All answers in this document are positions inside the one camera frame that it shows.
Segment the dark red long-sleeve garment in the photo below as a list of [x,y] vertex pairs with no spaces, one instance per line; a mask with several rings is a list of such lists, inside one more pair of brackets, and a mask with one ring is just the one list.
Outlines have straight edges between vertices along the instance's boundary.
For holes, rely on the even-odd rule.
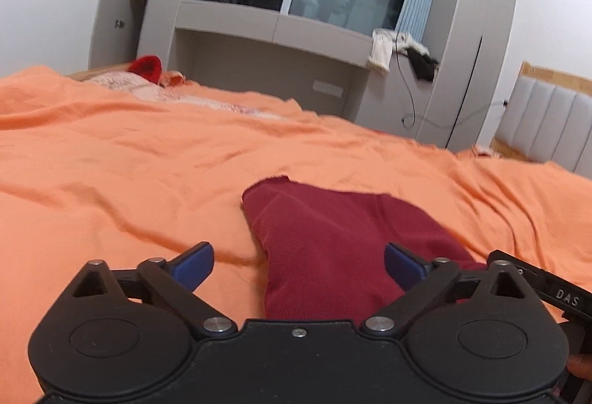
[[242,203],[268,259],[268,320],[361,323],[404,293],[385,269],[390,243],[426,261],[482,268],[425,211],[388,194],[344,193],[281,176],[246,189]]

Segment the orange bed cover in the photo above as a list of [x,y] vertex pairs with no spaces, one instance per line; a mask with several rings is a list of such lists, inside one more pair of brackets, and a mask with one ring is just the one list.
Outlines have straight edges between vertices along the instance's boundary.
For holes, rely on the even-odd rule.
[[273,177],[419,207],[475,261],[504,251],[591,285],[591,182],[555,163],[458,153],[319,116],[292,101],[199,84],[180,93],[268,120],[140,100],[45,67],[1,81],[1,399],[40,396],[29,338],[78,270],[134,268],[201,241],[215,250],[202,299],[266,318],[268,259],[242,195]]

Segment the grey padded headboard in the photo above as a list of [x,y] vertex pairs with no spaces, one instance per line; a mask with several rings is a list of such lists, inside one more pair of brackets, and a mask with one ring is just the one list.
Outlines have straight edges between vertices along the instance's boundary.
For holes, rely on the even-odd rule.
[[591,81],[523,63],[490,148],[590,178]]

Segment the black cloth on sill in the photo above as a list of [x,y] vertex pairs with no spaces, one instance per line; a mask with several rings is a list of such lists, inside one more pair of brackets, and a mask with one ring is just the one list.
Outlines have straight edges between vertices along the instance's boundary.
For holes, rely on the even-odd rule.
[[440,63],[434,58],[431,58],[429,54],[420,54],[419,51],[411,47],[406,52],[416,80],[433,83]]

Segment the bright red cloth item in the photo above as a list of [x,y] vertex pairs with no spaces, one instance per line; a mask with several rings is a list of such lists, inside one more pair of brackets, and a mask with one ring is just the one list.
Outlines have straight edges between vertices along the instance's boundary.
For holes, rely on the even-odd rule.
[[162,76],[162,61],[155,55],[145,55],[135,59],[127,67],[127,72],[134,73],[150,83],[158,84]]

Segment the white cloth on sill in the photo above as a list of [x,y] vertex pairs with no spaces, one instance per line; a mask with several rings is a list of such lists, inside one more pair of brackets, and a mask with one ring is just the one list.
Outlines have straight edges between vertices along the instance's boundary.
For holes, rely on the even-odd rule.
[[384,28],[374,29],[366,66],[385,75],[390,72],[392,56],[395,53],[406,56],[409,49],[413,49],[420,56],[428,56],[430,54],[427,47],[417,42],[409,32],[399,32]]

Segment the white wall socket plate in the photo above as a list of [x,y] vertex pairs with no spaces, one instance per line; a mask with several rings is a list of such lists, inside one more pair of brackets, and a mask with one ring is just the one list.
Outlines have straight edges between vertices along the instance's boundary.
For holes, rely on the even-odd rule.
[[315,80],[313,82],[312,88],[315,92],[326,94],[336,98],[342,98],[344,94],[343,87],[320,80]]

